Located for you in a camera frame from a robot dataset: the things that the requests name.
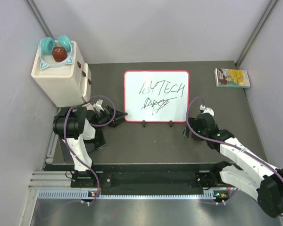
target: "wall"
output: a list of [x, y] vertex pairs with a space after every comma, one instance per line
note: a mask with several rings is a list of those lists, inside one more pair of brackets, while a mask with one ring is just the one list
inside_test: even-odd
[[283, 167], [283, 0], [263, 27], [240, 66], [247, 69], [247, 90], [271, 163]]
[[0, 226], [20, 220], [56, 111], [30, 77], [43, 36], [25, 1], [0, 1]]
[[34, 0], [88, 63], [237, 60], [269, 0]]

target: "small drawer unit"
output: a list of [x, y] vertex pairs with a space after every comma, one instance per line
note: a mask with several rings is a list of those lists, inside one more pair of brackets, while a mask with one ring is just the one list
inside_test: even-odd
[[[57, 40], [55, 43], [56, 46], [61, 46]], [[80, 105], [90, 99], [92, 84], [90, 69], [84, 62], [77, 43], [75, 41], [71, 43], [73, 47], [71, 64], [41, 69], [40, 46], [33, 64], [33, 79], [57, 107]], [[42, 55], [42, 57], [43, 61], [50, 65], [56, 63], [53, 55]]]

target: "headphones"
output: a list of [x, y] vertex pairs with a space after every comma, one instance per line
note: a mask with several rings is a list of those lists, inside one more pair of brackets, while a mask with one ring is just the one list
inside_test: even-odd
[[56, 64], [47, 63], [44, 60], [43, 55], [44, 54], [51, 55], [53, 48], [56, 46], [56, 42], [52, 37], [45, 37], [40, 41], [40, 44], [39, 44], [40, 46], [39, 57], [41, 60], [40, 70], [43, 70], [47, 67], [63, 67], [65, 65], [73, 64], [74, 53], [73, 53], [73, 45], [72, 45], [70, 38], [68, 37], [68, 35], [60, 35], [58, 36], [58, 41], [61, 44], [61, 46], [65, 48], [66, 52], [70, 52], [68, 54], [68, 57], [64, 61], [56, 63]]

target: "book cover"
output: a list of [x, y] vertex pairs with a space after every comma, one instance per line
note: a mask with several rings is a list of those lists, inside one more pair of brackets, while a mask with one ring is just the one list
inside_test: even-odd
[[246, 70], [216, 68], [215, 80], [218, 87], [250, 87], [250, 81]]

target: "gray floor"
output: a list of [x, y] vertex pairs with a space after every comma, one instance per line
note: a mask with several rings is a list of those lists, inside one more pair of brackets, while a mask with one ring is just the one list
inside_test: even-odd
[[[46, 218], [67, 200], [38, 200]], [[226, 206], [198, 200], [98, 200], [87, 207], [69, 204], [48, 220], [34, 215], [31, 226], [280, 226], [280, 218], [267, 216], [255, 201], [238, 192]]]
[[[221, 129], [228, 129], [252, 152], [263, 159], [264, 154], [257, 129], [243, 89], [218, 88], [214, 69], [235, 68], [233, 61], [126, 63], [89, 65], [92, 73], [92, 95], [105, 95], [116, 108], [124, 109], [124, 73], [128, 70], [187, 70], [190, 73], [190, 100], [201, 96], [215, 111], [215, 120]], [[197, 103], [191, 116], [198, 114]], [[107, 146], [91, 153], [94, 163], [206, 163], [226, 158], [209, 149], [205, 142], [183, 137], [185, 124], [172, 128], [167, 123], [124, 122], [116, 129], [106, 127], [103, 133]], [[57, 151], [54, 164], [64, 163]]]

